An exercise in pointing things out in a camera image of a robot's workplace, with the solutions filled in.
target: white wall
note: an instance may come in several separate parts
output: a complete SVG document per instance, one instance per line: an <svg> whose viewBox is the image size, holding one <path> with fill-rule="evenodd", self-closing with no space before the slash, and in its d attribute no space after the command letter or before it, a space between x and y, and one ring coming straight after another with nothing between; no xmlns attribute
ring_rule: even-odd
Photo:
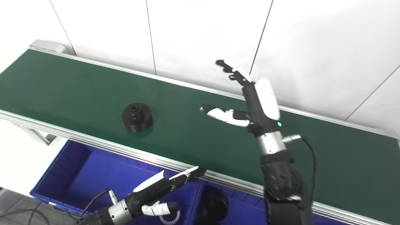
<svg viewBox="0 0 400 225"><path fill-rule="evenodd" d="M56 41L72 51L48 0L0 1L0 72L36 39Z"/></svg>
<svg viewBox="0 0 400 225"><path fill-rule="evenodd" d="M81 57L237 94L214 61L250 69L271 3L51 2L61 23L48 0L0 2L8 34L0 36L0 70L45 39L72 44ZM399 72L384 82L400 65L398 12L397 0L275 0L252 77L268 77L281 105L400 133Z"/></svg>

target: blue storage crate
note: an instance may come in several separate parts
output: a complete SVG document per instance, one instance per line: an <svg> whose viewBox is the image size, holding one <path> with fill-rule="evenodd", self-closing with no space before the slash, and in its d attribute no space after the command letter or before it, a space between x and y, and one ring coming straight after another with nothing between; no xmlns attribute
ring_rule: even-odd
<svg viewBox="0 0 400 225"><path fill-rule="evenodd" d="M162 170L165 170L168 177L177 174L138 160L67 141L30 194L43 202L53 203L60 209L80 214L90 200L105 188L112 189L121 200L141 182ZM228 215L219 222L220 225L267 224L263 198L206 181L187 183L168 193L161 201L180 203L181 218L178 225L196 225L203 191L211 188L221 190L229 200ZM110 197L103 195L88 211L109 206ZM175 215L164 217L172 220ZM314 215L314 219L316 225L344 225L319 215ZM129 224L162 223L158 217L141 216Z"/></svg>
<svg viewBox="0 0 400 225"><path fill-rule="evenodd" d="M202 193L207 189L220 190L229 201L228 215L219 221L220 225L267 224L264 199L214 183L201 181L188 225L196 225ZM339 221L314 214L315 225L346 225Z"/></svg>
<svg viewBox="0 0 400 225"><path fill-rule="evenodd" d="M38 184L30 192L35 198L53 203L56 207L79 214L90 200L105 188L112 189L118 200L133 191L140 183L165 170L167 177L177 172L162 169L108 151L68 141L51 163ZM191 213L199 183L187 183L168 193L161 201L177 201L185 224ZM111 206L108 194L98 198L88 209L93 212ZM162 224L158 217L141 216L130 224Z"/></svg>

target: robotic hand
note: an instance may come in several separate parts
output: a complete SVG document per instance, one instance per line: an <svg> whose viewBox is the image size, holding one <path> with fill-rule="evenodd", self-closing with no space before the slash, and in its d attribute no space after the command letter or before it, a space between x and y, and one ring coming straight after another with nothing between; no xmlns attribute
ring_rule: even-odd
<svg viewBox="0 0 400 225"><path fill-rule="evenodd" d="M159 216L179 211L178 202L160 203L159 198L182 187L187 182L199 181L205 167L193 167L171 178L164 171L138 185L131 194L109 208L102 208L89 216L79 219L76 225L124 225L141 216Z"/></svg>
<svg viewBox="0 0 400 225"><path fill-rule="evenodd" d="M280 113L271 83L267 78L251 80L242 68L227 60L218 60L230 80L243 86L242 91L249 112L227 110L203 104L200 111L226 123L247 127L261 148L261 170L264 174L264 199L271 224L311 225L311 199L299 172L294 167L285 143L301 139L300 135L282 138L279 131Z"/></svg>

